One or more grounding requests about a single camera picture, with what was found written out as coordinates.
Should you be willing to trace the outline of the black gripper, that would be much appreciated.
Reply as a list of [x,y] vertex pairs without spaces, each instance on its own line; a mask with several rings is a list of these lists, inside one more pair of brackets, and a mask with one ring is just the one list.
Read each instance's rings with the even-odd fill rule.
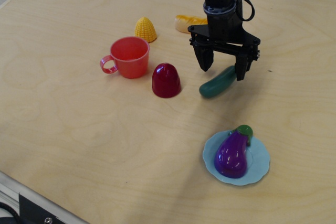
[[207,72],[214,61],[214,52],[236,56],[237,81],[244,80],[254,60],[258,60],[260,40],[243,29],[243,18],[235,10],[204,9],[207,25],[190,26],[190,44],[200,68]]

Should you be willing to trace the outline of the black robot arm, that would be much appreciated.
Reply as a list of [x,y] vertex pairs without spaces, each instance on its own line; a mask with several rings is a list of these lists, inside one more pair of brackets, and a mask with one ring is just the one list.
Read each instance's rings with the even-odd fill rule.
[[243,2],[250,0],[204,0],[203,10],[207,24],[190,25],[190,44],[200,68],[207,71],[213,64],[214,52],[233,55],[236,58],[235,73],[238,81],[243,80],[254,60],[258,60],[260,39],[243,28],[245,21],[255,15],[251,11],[249,18],[243,17]]

